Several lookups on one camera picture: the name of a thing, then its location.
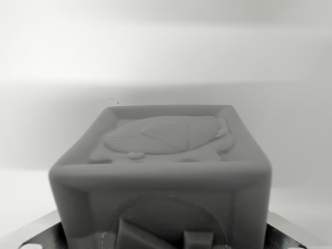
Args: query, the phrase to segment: gray background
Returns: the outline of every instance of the gray background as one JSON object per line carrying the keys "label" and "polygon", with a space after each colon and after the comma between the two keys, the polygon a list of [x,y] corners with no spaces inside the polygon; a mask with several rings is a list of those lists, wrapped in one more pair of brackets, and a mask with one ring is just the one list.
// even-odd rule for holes
{"label": "gray background", "polygon": [[0,236],[55,209],[47,170],[106,106],[230,104],[270,210],[332,243],[332,2],[0,1]]}

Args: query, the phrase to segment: metal base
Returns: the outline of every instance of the metal base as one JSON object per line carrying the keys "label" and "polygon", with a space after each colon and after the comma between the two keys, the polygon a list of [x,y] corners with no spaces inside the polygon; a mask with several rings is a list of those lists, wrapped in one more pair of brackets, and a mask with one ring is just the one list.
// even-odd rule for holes
{"label": "metal base", "polygon": [[[22,245],[41,244],[44,249],[68,249],[57,210],[0,239],[1,249],[18,249]],[[276,213],[269,213],[265,249],[332,249]]]}

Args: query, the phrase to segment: cube top face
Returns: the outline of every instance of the cube top face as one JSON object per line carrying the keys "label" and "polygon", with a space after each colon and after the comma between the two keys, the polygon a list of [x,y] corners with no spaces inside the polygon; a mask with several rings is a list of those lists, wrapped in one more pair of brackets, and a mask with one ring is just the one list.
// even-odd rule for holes
{"label": "cube top face", "polygon": [[108,107],[57,164],[222,161],[268,163],[231,106],[154,105]]}

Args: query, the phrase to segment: gray cube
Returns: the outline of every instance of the gray cube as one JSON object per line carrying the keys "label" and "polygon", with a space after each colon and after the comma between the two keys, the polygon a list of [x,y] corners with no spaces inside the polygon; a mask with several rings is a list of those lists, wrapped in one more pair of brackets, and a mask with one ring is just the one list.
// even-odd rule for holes
{"label": "gray cube", "polygon": [[271,167],[232,106],[108,107],[49,176],[71,249],[118,248],[120,220],[159,245],[263,248]]}

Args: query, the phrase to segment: plastic protrusion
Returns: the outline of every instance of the plastic protrusion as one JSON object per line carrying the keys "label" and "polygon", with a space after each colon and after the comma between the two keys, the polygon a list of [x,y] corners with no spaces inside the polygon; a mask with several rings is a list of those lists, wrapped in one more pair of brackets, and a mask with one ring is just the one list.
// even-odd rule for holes
{"label": "plastic protrusion", "polygon": [[212,249],[212,232],[185,231],[184,249]]}
{"label": "plastic protrusion", "polygon": [[228,133],[228,131],[226,129],[221,129],[218,130],[217,133],[215,134],[215,138],[218,139],[220,137],[223,137],[224,135],[226,135]]}
{"label": "plastic protrusion", "polygon": [[120,219],[115,249],[176,249],[157,236]]}
{"label": "plastic protrusion", "polygon": [[20,249],[43,249],[43,246],[40,244],[25,244]]}
{"label": "plastic protrusion", "polygon": [[138,160],[145,157],[145,154],[143,152],[129,152],[128,158],[131,160]]}

